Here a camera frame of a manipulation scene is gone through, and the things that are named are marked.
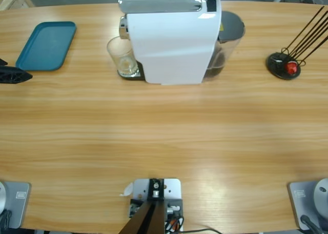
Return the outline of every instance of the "blue plastic tray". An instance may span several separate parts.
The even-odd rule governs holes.
[[[38,24],[25,44],[16,67],[26,71],[53,71],[64,63],[76,25],[73,22]]]

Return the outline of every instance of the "black rod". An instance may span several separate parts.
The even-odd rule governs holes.
[[[318,44],[317,47],[315,47],[304,59],[302,59],[302,61],[305,61],[307,57],[309,57],[312,53],[314,53],[314,51],[316,51],[322,44],[324,44],[326,41],[328,40],[328,36],[326,36],[325,39],[323,39],[323,41],[321,43]]]
[[[324,8],[324,6],[322,6],[319,11],[317,11],[317,13],[313,16],[313,18],[307,23],[307,25],[301,30],[301,32],[294,38],[294,40],[286,47],[287,49],[291,46],[291,44],[293,44],[293,42],[302,34],[302,32],[309,26],[309,24],[314,20],[314,18],[319,14],[319,12],[322,11],[322,9]]]
[[[320,28],[327,20],[328,17],[318,26],[318,28],[316,28],[316,26],[318,25],[318,23],[320,23],[320,21],[327,15],[328,11],[326,11],[323,16],[321,16],[321,18],[315,23],[315,25],[311,28],[311,30],[308,31],[308,33],[303,37],[303,39],[295,46],[295,48],[292,50],[292,52],[290,53],[290,55],[292,54],[297,54],[297,51],[299,50],[300,47],[302,47],[304,45],[304,43],[306,43],[312,36],[313,34],[317,31],[318,28]]]
[[[316,40],[318,40],[328,29],[328,22],[311,38],[311,40],[295,54],[295,58],[300,57]]]

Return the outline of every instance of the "sticker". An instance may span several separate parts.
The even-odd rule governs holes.
[[[16,199],[25,199],[25,198],[26,198],[26,192],[17,191]]]
[[[301,198],[301,197],[305,197],[305,191],[303,189],[301,190],[294,190],[294,194],[295,194],[295,197],[297,198]]]

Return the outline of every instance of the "wooden table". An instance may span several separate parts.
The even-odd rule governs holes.
[[[32,184],[24,227],[118,233],[138,178],[182,181],[185,229],[296,228],[287,183],[328,176],[327,44],[298,79],[264,66],[319,6],[223,2],[246,34],[217,79],[160,86],[121,79],[106,51],[116,4],[0,13],[0,57],[14,65],[33,28],[74,21],[64,65],[0,85],[0,178]]]

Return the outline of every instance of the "black cable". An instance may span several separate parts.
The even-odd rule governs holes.
[[[195,232],[202,232],[202,231],[213,231],[217,234],[222,234],[221,232],[219,232],[218,230],[216,229],[212,229],[212,228],[206,228],[206,229],[199,229],[199,230],[185,230],[185,231],[176,231],[174,232],[175,234],[178,234],[178,233],[195,233]]]

